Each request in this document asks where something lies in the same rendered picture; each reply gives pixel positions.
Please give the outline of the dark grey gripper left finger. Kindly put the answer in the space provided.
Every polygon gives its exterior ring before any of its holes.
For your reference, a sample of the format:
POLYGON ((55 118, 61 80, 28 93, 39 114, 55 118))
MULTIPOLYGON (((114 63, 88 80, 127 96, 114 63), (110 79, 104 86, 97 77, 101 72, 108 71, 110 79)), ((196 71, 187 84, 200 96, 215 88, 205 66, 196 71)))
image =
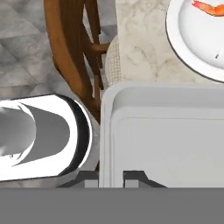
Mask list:
POLYGON ((80 171, 75 179, 65 184, 59 185, 59 188, 97 188, 99 186, 98 171, 80 171))

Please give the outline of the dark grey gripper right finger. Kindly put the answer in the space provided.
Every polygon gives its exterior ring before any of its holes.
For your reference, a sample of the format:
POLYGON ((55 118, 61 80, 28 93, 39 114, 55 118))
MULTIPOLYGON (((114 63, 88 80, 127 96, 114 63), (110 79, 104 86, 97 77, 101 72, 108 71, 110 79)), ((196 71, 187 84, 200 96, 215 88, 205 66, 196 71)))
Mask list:
POLYGON ((151 179, 148 179, 144 171, 124 171, 123 172, 124 188, 165 188, 151 179))

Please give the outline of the grey tupperware container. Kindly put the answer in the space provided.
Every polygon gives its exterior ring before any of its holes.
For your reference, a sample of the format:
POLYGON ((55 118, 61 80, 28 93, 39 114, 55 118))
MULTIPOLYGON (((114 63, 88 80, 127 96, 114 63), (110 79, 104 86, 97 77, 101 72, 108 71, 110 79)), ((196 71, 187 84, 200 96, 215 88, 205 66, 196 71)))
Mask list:
POLYGON ((101 101, 100 185, 144 172, 169 188, 224 187, 224 87, 125 81, 101 101))

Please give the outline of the white round plate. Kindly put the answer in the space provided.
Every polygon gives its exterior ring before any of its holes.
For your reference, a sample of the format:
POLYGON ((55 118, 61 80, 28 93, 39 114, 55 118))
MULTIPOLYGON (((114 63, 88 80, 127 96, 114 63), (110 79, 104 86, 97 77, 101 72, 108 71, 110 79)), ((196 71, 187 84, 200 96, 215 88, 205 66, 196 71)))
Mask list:
POLYGON ((224 82, 224 16, 214 17, 193 0, 171 0, 165 18, 173 51, 193 71, 224 82))

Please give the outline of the orange shrimp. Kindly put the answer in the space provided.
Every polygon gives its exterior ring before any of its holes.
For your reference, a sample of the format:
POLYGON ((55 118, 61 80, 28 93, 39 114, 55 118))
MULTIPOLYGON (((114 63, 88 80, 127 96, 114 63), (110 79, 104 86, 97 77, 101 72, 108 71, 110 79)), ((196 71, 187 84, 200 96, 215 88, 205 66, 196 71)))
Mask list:
POLYGON ((213 17, 224 17, 224 4, 219 4, 216 6, 212 6, 208 3, 203 3, 197 0, 193 0, 192 6, 195 8, 204 11, 206 14, 213 17))

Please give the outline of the white and black round object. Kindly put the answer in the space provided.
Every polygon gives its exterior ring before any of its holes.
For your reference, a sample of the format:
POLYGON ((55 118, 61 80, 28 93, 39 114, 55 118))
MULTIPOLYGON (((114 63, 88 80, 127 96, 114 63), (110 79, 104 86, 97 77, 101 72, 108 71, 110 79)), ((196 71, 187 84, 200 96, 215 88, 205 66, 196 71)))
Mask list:
POLYGON ((0 182, 58 177, 86 162, 86 110, 61 94, 0 100, 0 182))

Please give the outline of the wooden chair with beige seat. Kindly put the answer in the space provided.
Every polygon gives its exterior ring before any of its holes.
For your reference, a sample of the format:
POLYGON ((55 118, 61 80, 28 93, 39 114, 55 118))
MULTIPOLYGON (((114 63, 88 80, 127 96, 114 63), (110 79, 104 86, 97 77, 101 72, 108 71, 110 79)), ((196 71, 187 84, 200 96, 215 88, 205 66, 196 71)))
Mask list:
POLYGON ((97 0, 44 0, 44 11, 55 68, 100 121, 103 84, 123 79, 118 38, 99 41, 97 0))

